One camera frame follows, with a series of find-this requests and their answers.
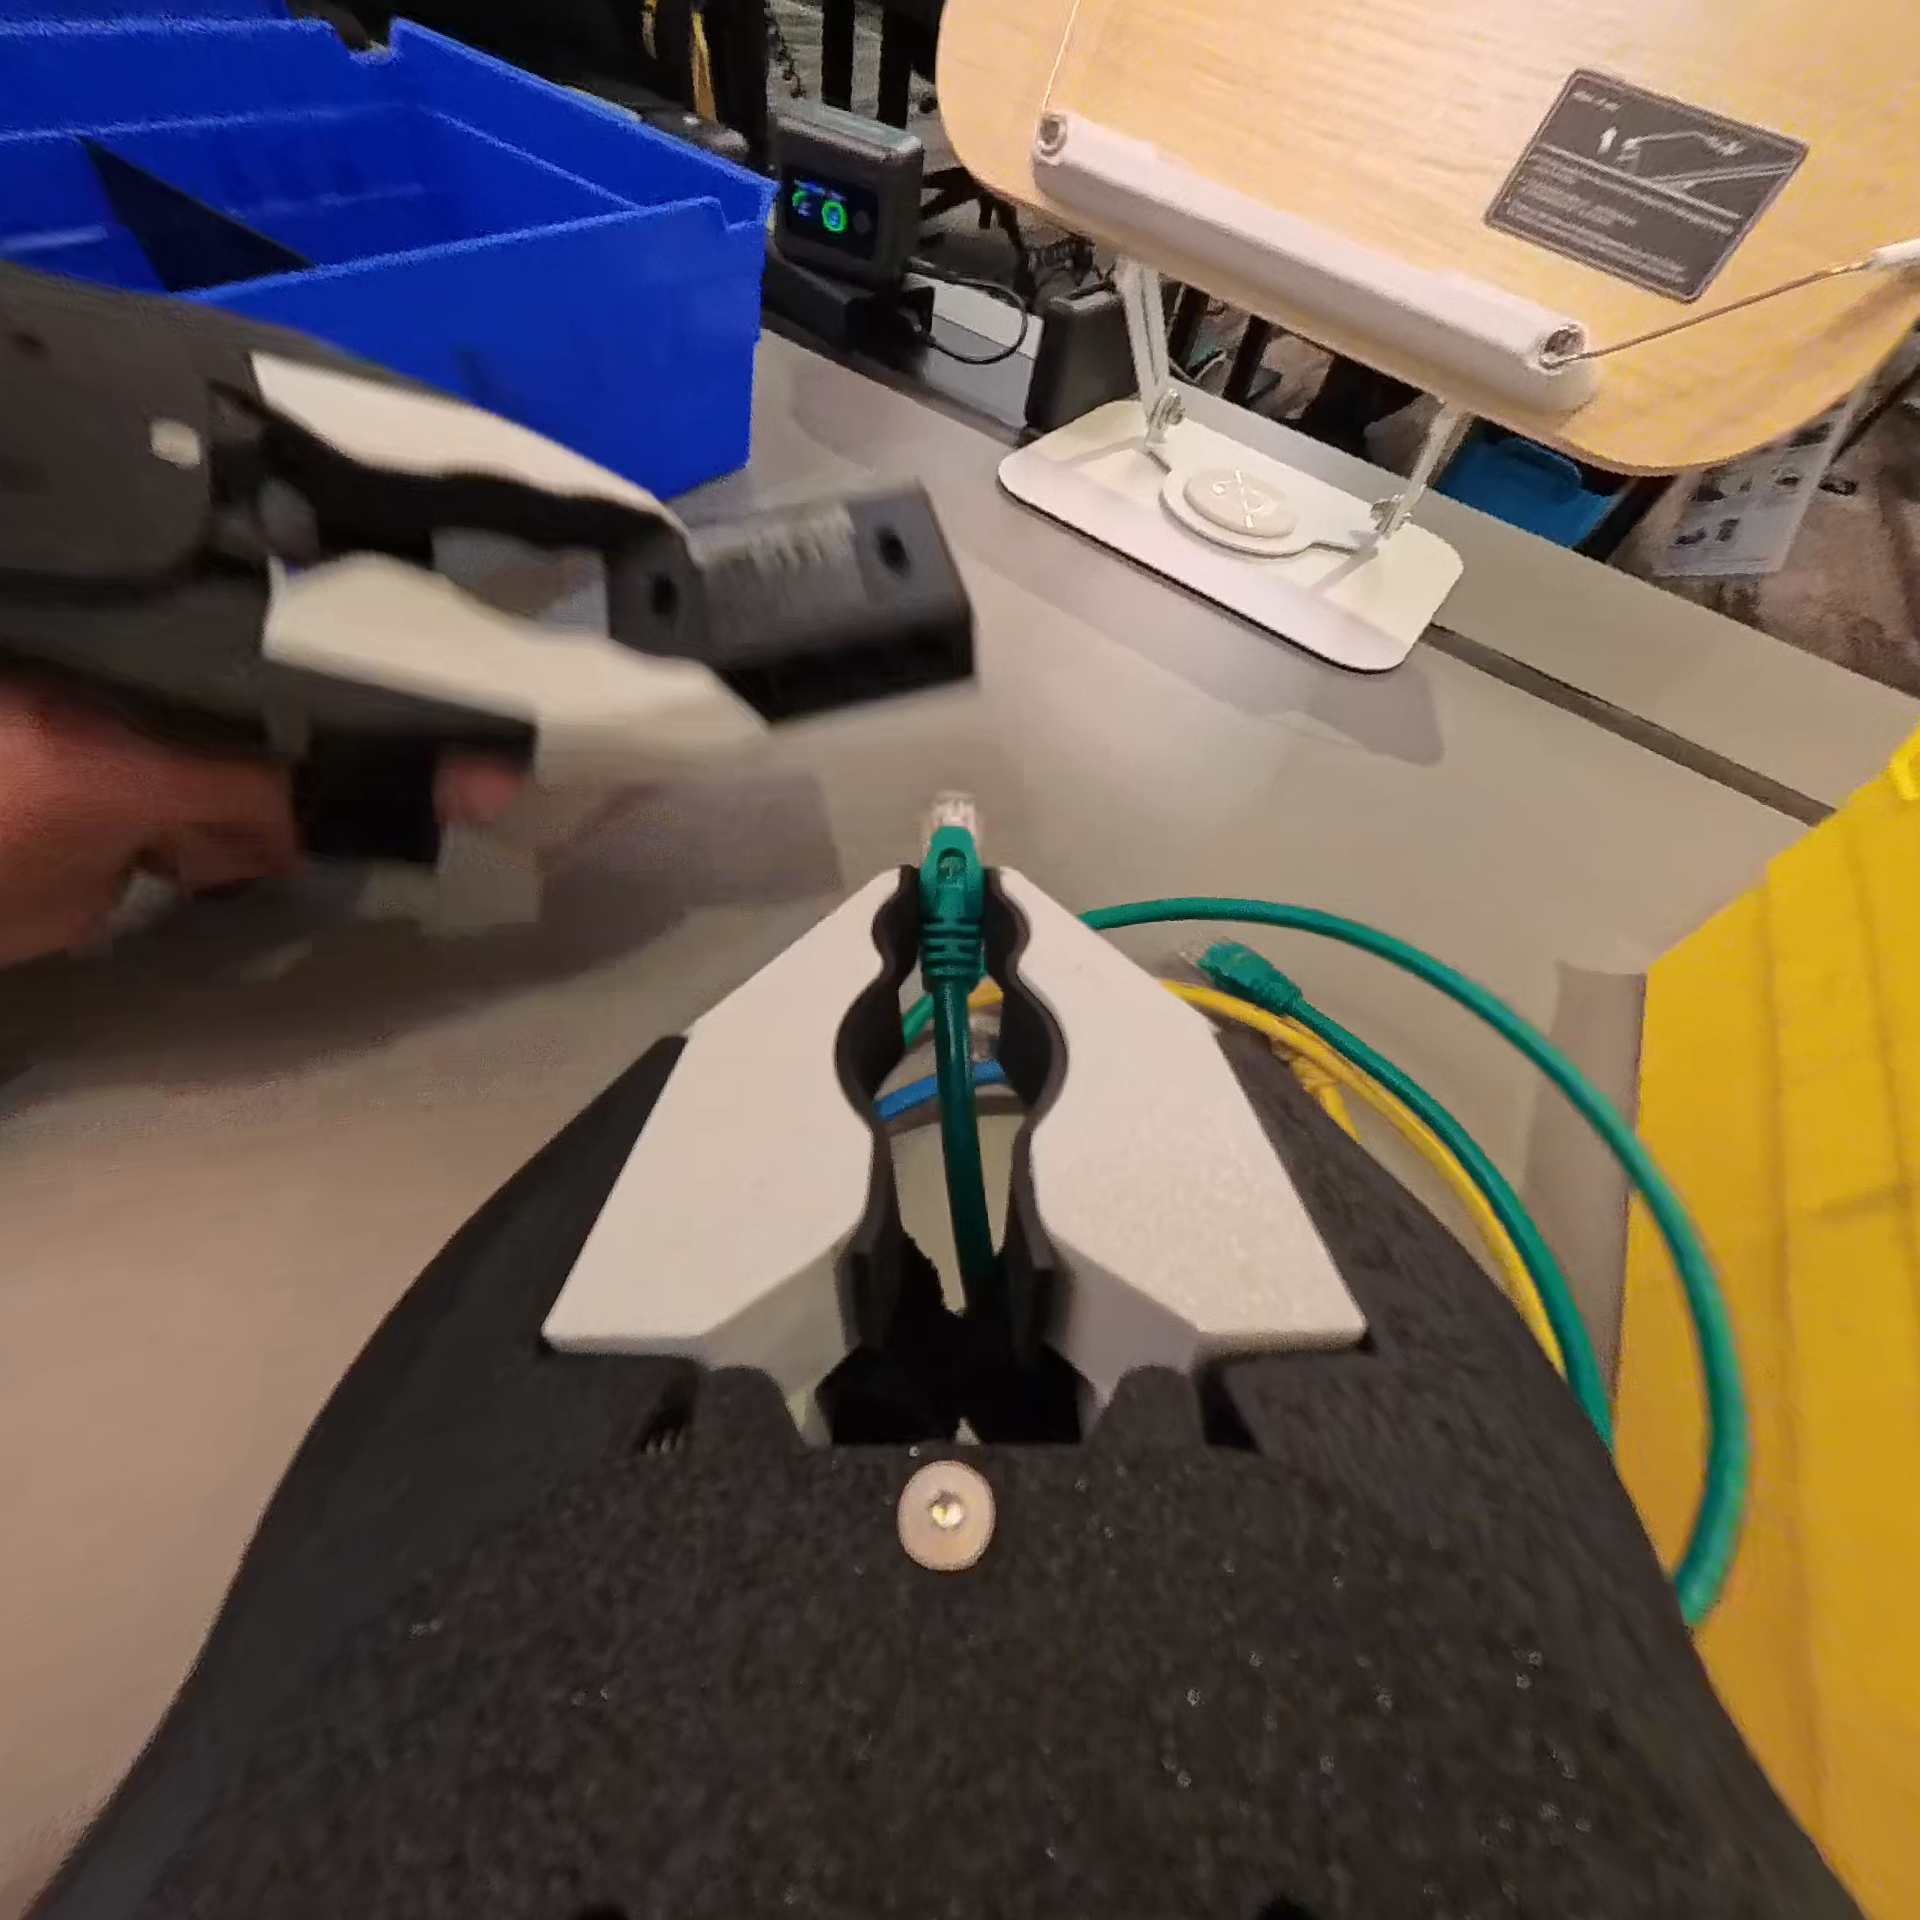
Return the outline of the black bin divider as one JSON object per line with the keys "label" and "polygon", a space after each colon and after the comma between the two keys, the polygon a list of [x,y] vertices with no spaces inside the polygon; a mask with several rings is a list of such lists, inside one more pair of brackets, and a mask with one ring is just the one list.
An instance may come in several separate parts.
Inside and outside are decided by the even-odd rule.
{"label": "black bin divider", "polygon": [[85,135],[79,147],[117,223],[168,295],[304,274],[313,263]]}

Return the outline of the yellow plastic bin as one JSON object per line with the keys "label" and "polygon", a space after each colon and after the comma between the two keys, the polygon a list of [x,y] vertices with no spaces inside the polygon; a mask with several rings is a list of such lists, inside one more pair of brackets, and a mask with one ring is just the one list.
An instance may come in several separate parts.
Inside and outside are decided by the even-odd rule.
{"label": "yellow plastic bin", "polygon": [[1701,1572],[1696,1645],[1870,1916],[1917,1916],[1917,742],[1660,958],[1639,1133],[1726,1332],[1642,1205],[1617,1466]]}

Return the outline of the person's left hand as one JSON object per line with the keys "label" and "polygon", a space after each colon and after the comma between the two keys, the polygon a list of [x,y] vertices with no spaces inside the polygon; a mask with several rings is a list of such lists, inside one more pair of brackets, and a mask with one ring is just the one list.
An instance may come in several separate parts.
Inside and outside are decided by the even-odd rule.
{"label": "person's left hand", "polygon": [[2,966],[89,943],[133,877],[207,897],[302,870],[289,775],[180,750],[48,683],[2,690]]}

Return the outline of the wooden stand with white base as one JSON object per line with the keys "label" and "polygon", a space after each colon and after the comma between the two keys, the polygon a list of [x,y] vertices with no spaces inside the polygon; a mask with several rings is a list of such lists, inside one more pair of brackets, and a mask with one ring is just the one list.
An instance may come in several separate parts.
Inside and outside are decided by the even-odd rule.
{"label": "wooden stand with white base", "polygon": [[[1399,668],[1474,422],[1608,474],[1778,442],[1914,324],[1914,4],[965,3],[944,131],[1113,254],[1136,391],[1005,457],[1028,509],[1261,634]],[[1190,398],[1164,283],[1436,401],[1329,482]]]}

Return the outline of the black power station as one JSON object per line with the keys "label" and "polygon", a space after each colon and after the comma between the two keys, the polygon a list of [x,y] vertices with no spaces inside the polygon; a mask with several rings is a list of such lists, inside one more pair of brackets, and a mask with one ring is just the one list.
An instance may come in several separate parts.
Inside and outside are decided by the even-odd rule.
{"label": "black power station", "polygon": [[770,156],[780,255],[865,292],[894,292],[920,238],[920,137],[800,100],[775,115]]}

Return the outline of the blue bag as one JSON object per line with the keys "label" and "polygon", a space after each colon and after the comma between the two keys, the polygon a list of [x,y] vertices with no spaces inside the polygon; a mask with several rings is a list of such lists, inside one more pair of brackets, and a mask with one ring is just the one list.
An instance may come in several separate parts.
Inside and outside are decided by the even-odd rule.
{"label": "blue bag", "polygon": [[1626,481],[1566,452],[1476,421],[1433,490],[1487,519],[1566,548],[1606,519]]}

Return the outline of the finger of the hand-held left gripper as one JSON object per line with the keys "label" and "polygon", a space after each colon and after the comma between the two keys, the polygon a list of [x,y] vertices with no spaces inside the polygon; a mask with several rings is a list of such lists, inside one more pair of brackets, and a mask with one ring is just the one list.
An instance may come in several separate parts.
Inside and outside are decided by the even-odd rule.
{"label": "finger of the hand-held left gripper", "polygon": [[768,733],[701,662],[544,629],[380,556],[277,566],[262,644],[277,666],[328,682],[520,722],[545,786],[663,777]]}
{"label": "finger of the hand-held left gripper", "polygon": [[482,407],[282,353],[250,353],[250,380],[269,476],[348,551],[401,556],[439,532],[605,558],[688,548],[642,486]]}

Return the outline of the printed paper sheet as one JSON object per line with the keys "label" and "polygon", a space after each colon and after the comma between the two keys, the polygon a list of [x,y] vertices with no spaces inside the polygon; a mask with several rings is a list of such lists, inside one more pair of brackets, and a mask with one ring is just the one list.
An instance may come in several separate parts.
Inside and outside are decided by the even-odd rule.
{"label": "printed paper sheet", "polygon": [[1660,581],[1757,581],[1782,570],[1856,405],[1841,401],[1693,482],[1649,573]]}

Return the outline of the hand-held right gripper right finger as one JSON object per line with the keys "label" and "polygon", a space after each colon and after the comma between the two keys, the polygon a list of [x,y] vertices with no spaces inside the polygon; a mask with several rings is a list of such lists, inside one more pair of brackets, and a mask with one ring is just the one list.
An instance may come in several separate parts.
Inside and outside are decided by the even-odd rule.
{"label": "hand-held right gripper right finger", "polygon": [[1210,1022],[1015,869],[988,953],[1021,1107],[1008,1281],[1084,1412],[1141,1369],[1354,1354],[1365,1315]]}

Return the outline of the black network switch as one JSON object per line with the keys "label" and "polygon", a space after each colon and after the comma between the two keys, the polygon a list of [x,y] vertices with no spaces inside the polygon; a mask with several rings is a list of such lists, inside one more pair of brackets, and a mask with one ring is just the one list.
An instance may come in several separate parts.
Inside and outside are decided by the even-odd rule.
{"label": "black network switch", "polygon": [[976,675],[969,589],[920,486],[666,524],[605,553],[607,631],[709,669],[762,722]]}

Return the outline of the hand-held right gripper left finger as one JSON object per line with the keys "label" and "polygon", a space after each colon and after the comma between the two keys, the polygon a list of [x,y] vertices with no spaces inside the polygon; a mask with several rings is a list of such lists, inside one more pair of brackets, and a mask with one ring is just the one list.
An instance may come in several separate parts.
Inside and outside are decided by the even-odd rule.
{"label": "hand-held right gripper left finger", "polygon": [[881,870],[660,1051],[551,1350],[753,1369],[842,1445],[954,1435],[954,1316],[876,1118],[918,931],[918,873]]}

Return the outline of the blue plastic bin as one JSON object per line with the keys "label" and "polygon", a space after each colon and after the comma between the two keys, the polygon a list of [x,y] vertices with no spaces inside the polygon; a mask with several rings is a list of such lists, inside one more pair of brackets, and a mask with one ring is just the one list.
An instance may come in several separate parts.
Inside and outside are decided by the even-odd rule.
{"label": "blue plastic bin", "polygon": [[[79,140],[311,261],[164,292]],[[657,495],[751,452],[775,189],[401,21],[286,4],[4,4],[4,261],[215,303],[474,402]]]}

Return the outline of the black power adapter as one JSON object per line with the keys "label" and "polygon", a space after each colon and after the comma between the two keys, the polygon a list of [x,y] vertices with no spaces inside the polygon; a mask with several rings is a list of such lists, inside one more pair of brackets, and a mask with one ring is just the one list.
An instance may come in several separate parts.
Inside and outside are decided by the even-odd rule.
{"label": "black power adapter", "polygon": [[1138,398],[1127,330],[1122,299],[1106,281],[1044,299],[1023,396],[1023,429],[1031,438],[1108,402]]}

